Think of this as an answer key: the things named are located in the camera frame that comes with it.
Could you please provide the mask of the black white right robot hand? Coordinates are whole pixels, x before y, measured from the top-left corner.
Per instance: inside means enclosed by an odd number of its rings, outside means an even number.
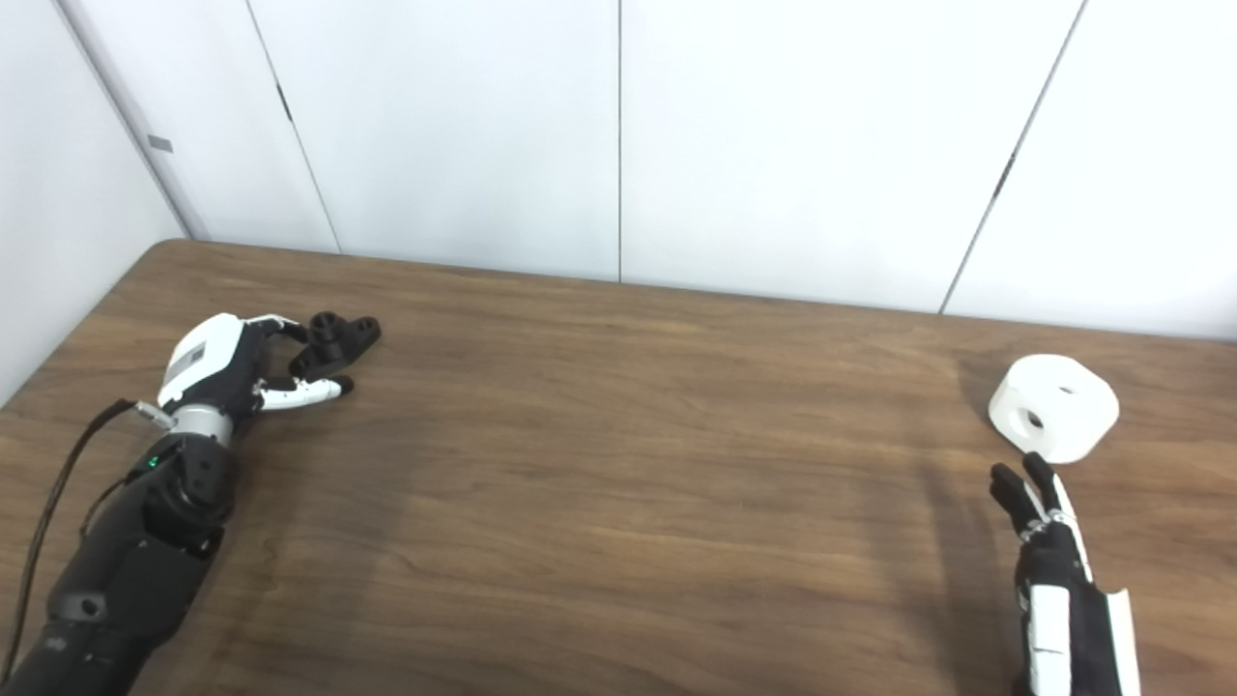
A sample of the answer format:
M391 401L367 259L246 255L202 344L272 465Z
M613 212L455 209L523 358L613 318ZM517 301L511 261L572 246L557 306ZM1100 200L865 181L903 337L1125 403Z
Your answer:
M1063 478L1039 452L1024 473L991 469L990 494L1021 539L1016 600L1023 668L1016 695L1139 695L1131 592L1095 582L1077 512Z

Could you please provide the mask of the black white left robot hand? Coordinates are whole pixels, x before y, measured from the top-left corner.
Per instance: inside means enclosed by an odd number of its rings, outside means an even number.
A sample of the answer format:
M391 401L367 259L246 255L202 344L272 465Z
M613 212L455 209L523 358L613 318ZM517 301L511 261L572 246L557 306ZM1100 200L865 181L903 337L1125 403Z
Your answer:
M174 347L160 384L160 409L179 423L187 422L193 410L238 423L259 413L301 409L353 392L348 376L289 376L282 382L265 378L265 349L276 335L308 342L306 328L280 314L242 320L236 314L219 313L199 323Z

